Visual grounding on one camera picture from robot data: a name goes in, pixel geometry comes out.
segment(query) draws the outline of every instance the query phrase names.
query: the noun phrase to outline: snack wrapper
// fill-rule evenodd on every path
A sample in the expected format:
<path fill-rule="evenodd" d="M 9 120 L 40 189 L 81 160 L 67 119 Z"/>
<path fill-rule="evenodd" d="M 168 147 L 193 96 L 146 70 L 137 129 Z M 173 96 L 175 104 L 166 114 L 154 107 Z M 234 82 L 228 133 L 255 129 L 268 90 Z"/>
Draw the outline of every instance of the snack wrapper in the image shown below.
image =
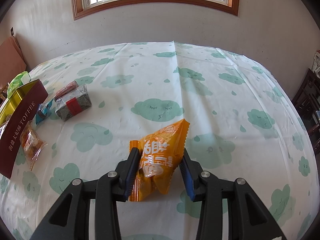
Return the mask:
<path fill-rule="evenodd" d="M 36 125 L 38 125 L 40 122 L 42 122 L 44 119 L 51 115 L 50 108 L 52 106 L 52 101 L 53 99 L 49 103 L 39 104 L 38 111 L 35 116 Z"/>
<path fill-rule="evenodd" d="M 140 141 L 130 141 L 130 151 L 136 147 L 142 153 L 130 201 L 142 201 L 156 189 L 168 193 L 172 174 L 183 157 L 189 125 L 182 119 Z"/>
<path fill-rule="evenodd" d="M 30 82 L 30 80 L 31 78 L 28 71 L 24 71 L 18 74 L 14 79 L 12 79 L 7 90 L 8 99 L 12 96 L 12 94 L 17 90 L 18 87 L 27 84 L 28 82 Z"/>
<path fill-rule="evenodd" d="M 20 143 L 24 151 L 27 163 L 30 170 L 32 171 L 33 165 L 35 164 L 39 153 L 47 145 L 47 143 L 41 140 L 33 130 L 31 122 L 28 122 L 20 135 Z"/>
<path fill-rule="evenodd" d="M 57 101 L 58 98 L 62 98 L 64 95 L 70 93 L 71 91 L 75 90 L 78 87 L 78 83 L 74 80 L 70 82 L 65 87 L 61 88 L 58 92 L 56 92 L 54 96 L 54 101 Z"/>

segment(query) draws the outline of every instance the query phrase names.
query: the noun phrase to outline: candy packet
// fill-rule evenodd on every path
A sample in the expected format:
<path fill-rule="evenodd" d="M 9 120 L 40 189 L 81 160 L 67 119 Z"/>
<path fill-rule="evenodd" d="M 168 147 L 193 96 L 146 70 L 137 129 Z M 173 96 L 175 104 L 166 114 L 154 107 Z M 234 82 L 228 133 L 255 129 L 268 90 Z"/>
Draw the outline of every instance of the candy packet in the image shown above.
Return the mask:
<path fill-rule="evenodd" d="M 41 140 L 33 130 L 31 122 L 28 122 L 20 135 L 20 143 L 24 151 L 27 163 L 32 171 L 39 153 L 47 145 L 47 143 Z"/>
<path fill-rule="evenodd" d="M 168 193 L 172 174 L 183 157 L 189 125 L 182 119 L 139 141 L 130 141 L 130 151 L 136 147 L 142 153 L 130 201 L 142 201 L 156 189 Z"/>
<path fill-rule="evenodd" d="M 46 119 L 48 116 L 51 115 L 51 106 L 52 106 L 53 99 L 48 103 L 39 104 L 35 119 L 36 125 Z"/>

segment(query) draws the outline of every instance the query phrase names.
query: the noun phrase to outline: clear plastic packet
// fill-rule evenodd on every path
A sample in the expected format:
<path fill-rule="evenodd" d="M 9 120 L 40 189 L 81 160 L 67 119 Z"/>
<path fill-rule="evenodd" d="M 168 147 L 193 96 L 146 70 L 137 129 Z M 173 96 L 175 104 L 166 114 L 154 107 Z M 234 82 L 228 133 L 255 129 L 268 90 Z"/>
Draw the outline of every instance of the clear plastic packet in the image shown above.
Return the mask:
<path fill-rule="evenodd" d="M 11 116 L 12 116 L 12 114 L 7 115 L 7 117 L 5 118 L 6 122 L 9 122 Z"/>
<path fill-rule="evenodd" d="M 0 125 L 0 139 L 1 139 L 1 137 L 2 137 L 2 134 L 3 134 L 3 132 L 4 132 L 4 129 L 5 129 L 5 127 L 7 126 L 7 123 L 8 123 L 8 122 L 9 122 L 9 120 Z"/>
<path fill-rule="evenodd" d="M 33 130 L 31 122 L 28 122 L 20 135 L 20 143 L 23 148 L 24 155 L 30 170 L 32 171 L 33 165 L 35 164 L 41 150 L 47 143 L 41 140 Z"/>
<path fill-rule="evenodd" d="M 48 103 L 39 104 L 35 119 L 36 125 L 46 119 L 48 116 L 51 115 L 51 106 L 52 106 L 53 99 Z"/>
<path fill-rule="evenodd" d="M 66 121 L 90 106 L 92 103 L 84 84 L 57 99 L 56 115 Z"/>
<path fill-rule="evenodd" d="M 168 193 L 172 174 L 183 157 L 189 125 L 182 119 L 139 141 L 130 141 L 130 151 L 136 147 L 142 153 L 130 201 L 142 201 L 156 189 Z"/>
<path fill-rule="evenodd" d="M 54 101 L 57 101 L 58 98 L 63 97 L 67 93 L 70 93 L 71 91 L 75 90 L 78 87 L 78 83 L 74 80 L 70 82 L 68 85 L 65 87 L 61 88 L 58 92 L 56 92 L 54 96 Z"/>

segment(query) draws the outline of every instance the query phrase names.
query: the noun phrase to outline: white tablecloth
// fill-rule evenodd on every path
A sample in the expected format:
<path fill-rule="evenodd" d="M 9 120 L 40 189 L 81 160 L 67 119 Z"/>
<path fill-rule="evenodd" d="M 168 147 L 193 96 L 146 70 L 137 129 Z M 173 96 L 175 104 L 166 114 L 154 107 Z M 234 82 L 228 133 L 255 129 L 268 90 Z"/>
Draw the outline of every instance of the white tablecloth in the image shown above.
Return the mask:
<path fill-rule="evenodd" d="M 182 118 L 190 157 L 221 179 L 245 178 L 288 240 L 318 211 L 306 129 L 271 73 L 245 56 L 176 42 L 117 44 L 49 60 L 30 76 L 45 85 L 46 101 L 73 80 L 87 84 L 92 107 L 66 122 L 52 114 L 37 126 L 48 145 L 33 171 L 20 149 L 11 179 L 0 175 L 0 216 L 17 239 L 30 238 L 74 178 L 98 179 L 127 158 L 129 140 Z M 119 203 L 118 214 L 125 240 L 192 240 L 200 203 L 186 196 L 177 168 L 168 195 Z M 223 239 L 227 215 L 224 203 Z"/>

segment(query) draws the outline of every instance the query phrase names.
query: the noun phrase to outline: wooden chair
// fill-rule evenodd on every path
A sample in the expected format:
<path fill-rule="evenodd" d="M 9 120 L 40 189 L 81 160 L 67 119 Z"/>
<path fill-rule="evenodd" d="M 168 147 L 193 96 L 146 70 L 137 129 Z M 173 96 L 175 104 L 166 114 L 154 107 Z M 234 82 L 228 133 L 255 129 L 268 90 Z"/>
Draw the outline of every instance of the wooden chair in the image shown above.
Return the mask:
<path fill-rule="evenodd" d="M 300 117 L 309 121 L 306 126 L 308 135 L 312 138 L 312 147 L 315 155 L 320 152 L 320 137 L 315 138 L 316 132 L 320 129 L 320 79 L 310 69 L 292 100 Z"/>
<path fill-rule="evenodd" d="M 2 103 L 6 100 L 7 98 L 7 89 L 8 89 L 8 85 L 5 85 L 3 88 L 0 89 L 0 98 L 2 99 L 2 102 L 0 103 L 0 106 L 2 105 Z"/>

